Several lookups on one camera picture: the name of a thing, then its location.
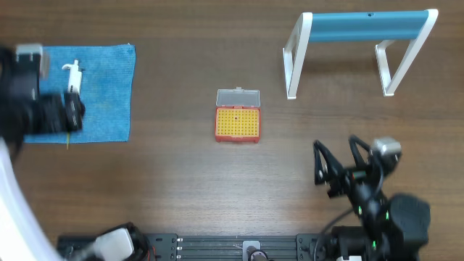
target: blue mat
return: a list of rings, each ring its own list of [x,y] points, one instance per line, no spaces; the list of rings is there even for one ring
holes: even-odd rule
[[[65,64],[79,60],[83,69],[80,99],[86,106],[83,130],[71,133],[70,143],[127,141],[131,129],[131,92],[136,65],[136,48],[119,46],[50,46],[48,79],[41,80],[40,92],[67,91],[69,70]],[[65,144],[67,135],[26,136],[27,143]]]

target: blue panel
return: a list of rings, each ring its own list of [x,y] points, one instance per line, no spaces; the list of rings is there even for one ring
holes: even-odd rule
[[[427,17],[427,10],[313,14],[310,41],[415,39]]]

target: wooden surface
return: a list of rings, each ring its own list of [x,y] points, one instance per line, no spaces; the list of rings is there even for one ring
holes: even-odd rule
[[[396,94],[382,97],[373,42],[308,47],[297,99],[282,47],[301,12],[439,9]],[[423,260],[464,245],[464,2],[458,0],[0,1],[4,44],[136,45],[128,143],[26,145],[18,181],[52,241],[133,221],[145,232],[294,235],[348,208],[313,185],[312,142],[352,163],[355,133],[401,141],[385,194],[431,205]],[[406,45],[389,47],[397,67]],[[217,143],[219,88],[261,90],[259,144]],[[352,216],[344,224],[358,224]]]

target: box lid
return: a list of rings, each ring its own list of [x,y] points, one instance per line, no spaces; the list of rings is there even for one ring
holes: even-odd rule
[[[217,90],[216,107],[259,107],[261,106],[260,91],[244,90],[241,87],[235,89]]]

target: open plastic box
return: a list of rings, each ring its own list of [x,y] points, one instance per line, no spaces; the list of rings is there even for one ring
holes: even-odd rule
[[[216,141],[260,141],[260,105],[258,90],[243,90],[241,87],[217,90]]]

